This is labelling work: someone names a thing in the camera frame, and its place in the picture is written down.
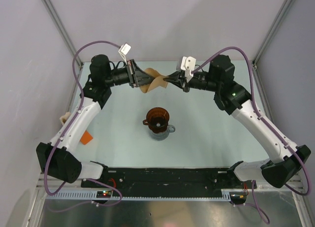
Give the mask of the brown paper coffee filter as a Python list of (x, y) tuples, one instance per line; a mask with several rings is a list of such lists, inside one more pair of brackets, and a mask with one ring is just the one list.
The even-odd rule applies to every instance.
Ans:
[(158, 71), (150, 67), (146, 68), (144, 71), (152, 76), (154, 79), (150, 84), (140, 87), (142, 93), (148, 93), (157, 87), (167, 87), (168, 82), (164, 81), (164, 78), (167, 78), (167, 76), (160, 74)]

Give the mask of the amber glass coffee dripper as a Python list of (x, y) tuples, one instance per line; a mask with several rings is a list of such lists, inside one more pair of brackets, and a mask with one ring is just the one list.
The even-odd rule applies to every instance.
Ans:
[(153, 133), (161, 133), (167, 130), (168, 122), (168, 111), (162, 107), (155, 107), (148, 111), (146, 119), (142, 123), (148, 126)]

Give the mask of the clear glass pitcher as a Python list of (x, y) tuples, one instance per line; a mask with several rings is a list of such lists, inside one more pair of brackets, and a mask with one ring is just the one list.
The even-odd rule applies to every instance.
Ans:
[(166, 131), (154, 133), (153, 131), (149, 130), (149, 135), (153, 140), (156, 141), (162, 141), (165, 140), (170, 133), (173, 133), (176, 131), (176, 128), (173, 125), (168, 125)]

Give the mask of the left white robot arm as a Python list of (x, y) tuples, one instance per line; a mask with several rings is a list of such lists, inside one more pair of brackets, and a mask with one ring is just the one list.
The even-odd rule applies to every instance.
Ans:
[(48, 143), (41, 142), (36, 148), (41, 171), (67, 183), (92, 179), (98, 187), (106, 186), (109, 175), (103, 171), (104, 166), (97, 162), (79, 161), (75, 150), (89, 124), (111, 96), (112, 87), (128, 84), (136, 88), (149, 85), (153, 80), (154, 77), (141, 70), (135, 60), (117, 67), (106, 55), (94, 56), (75, 110)]

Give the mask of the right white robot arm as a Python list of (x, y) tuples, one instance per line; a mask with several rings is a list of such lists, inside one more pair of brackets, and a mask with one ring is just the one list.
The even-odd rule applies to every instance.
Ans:
[(217, 107), (239, 121), (259, 142), (268, 159), (257, 162), (237, 162), (229, 171), (228, 184), (239, 188), (245, 181), (262, 180), (281, 188), (302, 168), (311, 154), (306, 145), (298, 146), (288, 139), (261, 112), (249, 93), (234, 80), (235, 66), (229, 56), (218, 55), (210, 61), (208, 71), (192, 73), (196, 60), (184, 57), (166, 82), (184, 92), (199, 89), (214, 92)]

